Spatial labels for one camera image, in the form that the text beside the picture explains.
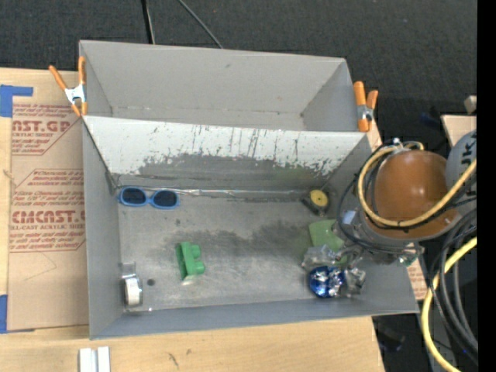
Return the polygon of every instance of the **blue ball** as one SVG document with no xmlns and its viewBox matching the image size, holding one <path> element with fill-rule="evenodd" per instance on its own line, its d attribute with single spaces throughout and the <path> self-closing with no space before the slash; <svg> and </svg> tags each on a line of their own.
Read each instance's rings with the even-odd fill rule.
<svg viewBox="0 0 496 372">
<path fill-rule="evenodd" d="M 338 296 L 346 282 L 344 272 L 338 267 L 316 267 L 309 273 L 308 278 L 310 289 L 320 298 Z"/>
</svg>

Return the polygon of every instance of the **orange sphere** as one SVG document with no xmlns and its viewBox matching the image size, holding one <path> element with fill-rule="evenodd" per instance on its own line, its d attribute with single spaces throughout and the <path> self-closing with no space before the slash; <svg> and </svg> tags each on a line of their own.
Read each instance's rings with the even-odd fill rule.
<svg viewBox="0 0 496 372">
<path fill-rule="evenodd" d="M 382 163 L 374 186 L 377 214 L 395 221 L 416 218 L 430 210 L 447 193 L 446 159 L 425 150 L 405 150 L 395 153 Z M 373 208 L 370 191 L 367 204 Z M 451 209 L 436 219 L 414 229 L 379 229 L 377 233 L 395 239 L 426 239 L 441 234 L 456 218 Z"/>
</svg>

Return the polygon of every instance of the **blue sunglasses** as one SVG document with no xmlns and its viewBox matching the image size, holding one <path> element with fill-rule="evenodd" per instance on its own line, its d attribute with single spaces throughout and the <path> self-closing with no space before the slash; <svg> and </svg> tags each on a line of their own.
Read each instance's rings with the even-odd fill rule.
<svg viewBox="0 0 496 372">
<path fill-rule="evenodd" d="M 179 205 L 179 197 L 172 190 L 158 190 L 148 197 L 141 188 L 126 187 L 119 193 L 119 202 L 129 207 L 151 204 L 158 209 L 173 209 Z"/>
</svg>

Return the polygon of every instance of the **green block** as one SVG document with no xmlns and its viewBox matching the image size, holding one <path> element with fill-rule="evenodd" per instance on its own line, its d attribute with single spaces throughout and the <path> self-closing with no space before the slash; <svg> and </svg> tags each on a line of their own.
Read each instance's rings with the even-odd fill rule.
<svg viewBox="0 0 496 372">
<path fill-rule="evenodd" d="M 205 265 L 199 260 L 202 254 L 200 246 L 188 241 L 176 245 L 176 257 L 181 273 L 181 280 L 198 276 L 205 272 Z"/>
<path fill-rule="evenodd" d="M 340 239 L 332 231 L 332 227 L 334 226 L 335 222 L 335 219 L 327 219 L 313 222 L 308 225 L 308 230 L 310 231 L 310 237 L 312 238 L 313 246 L 327 245 L 333 252 L 338 252 L 343 248 L 344 240 Z M 347 257 L 343 257 L 341 261 L 336 265 L 345 264 L 347 260 Z"/>
</svg>

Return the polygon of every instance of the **clear tape roll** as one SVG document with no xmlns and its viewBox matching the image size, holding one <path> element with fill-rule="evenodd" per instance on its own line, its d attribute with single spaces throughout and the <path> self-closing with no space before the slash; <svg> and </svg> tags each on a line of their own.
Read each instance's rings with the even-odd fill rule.
<svg viewBox="0 0 496 372">
<path fill-rule="evenodd" d="M 140 279 L 129 277 L 124 280 L 126 292 L 126 304 L 128 306 L 139 306 L 143 302 Z"/>
</svg>

